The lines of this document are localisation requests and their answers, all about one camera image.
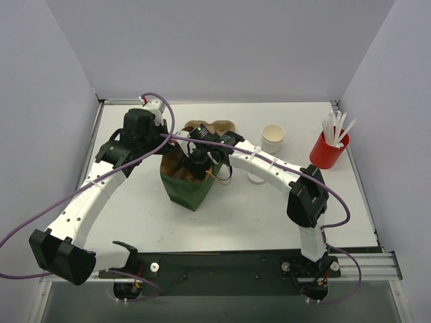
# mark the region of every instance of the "red cup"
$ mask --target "red cup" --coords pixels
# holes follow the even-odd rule
[[[341,153],[344,151],[344,149],[347,148],[347,145],[349,145],[349,141],[350,141],[350,138],[349,138],[349,135],[347,134],[341,140],[344,147],[342,148],[332,147],[325,142],[325,138],[322,132],[310,153],[310,162],[314,166],[322,170],[327,170],[331,168],[332,166],[334,166],[335,162],[337,161]]]

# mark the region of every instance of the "white table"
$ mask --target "white table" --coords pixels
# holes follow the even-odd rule
[[[105,106],[93,156],[110,135],[123,126],[123,116],[140,106]],[[266,124],[277,123],[286,138],[276,156],[307,166],[308,155],[321,132],[321,119],[331,111],[328,102],[259,104],[174,104],[176,131],[189,120],[231,120],[236,132],[260,145]],[[298,227],[286,215],[287,198],[269,184],[249,182],[234,170],[232,183],[217,182],[195,211],[171,202],[160,179],[160,156],[151,156],[136,167],[113,194],[97,218],[85,249],[109,246],[120,240],[140,252],[299,249]],[[338,192],[352,212],[351,221],[327,229],[328,241],[339,247],[377,246],[349,157],[344,152],[335,166],[323,171],[328,186]],[[345,211],[331,196],[326,223],[345,218]]]

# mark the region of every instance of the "white paper cup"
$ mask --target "white paper cup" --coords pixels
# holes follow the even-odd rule
[[[269,124],[262,131],[262,150],[265,153],[277,152],[284,139],[284,129],[278,124]]]

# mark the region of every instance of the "wall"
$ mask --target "wall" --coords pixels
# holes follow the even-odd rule
[[[354,157],[414,322],[430,319],[430,14],[427,0],[397,0],[341,99],[359,120]]]
[[[394,0],[47,0],[99,98],[340,99]]]
[[[97,99],[43,0],[0,6],[0,236],[71,192],[84,162]],[[0,271],[39,273],[28,244],[55,212],[12,237]],[[0,279],[0,322],[26,322],[38,280]]]

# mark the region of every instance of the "gray floor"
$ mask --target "gray floor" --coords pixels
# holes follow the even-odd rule
[[[332,282],[329,298],[348,293],[355,282]],[[112,283],[53,283],[43,322],[400,322],[389,284],[364,282],[335,305],[306,305],[302,296],[159,297],[115,305]]]

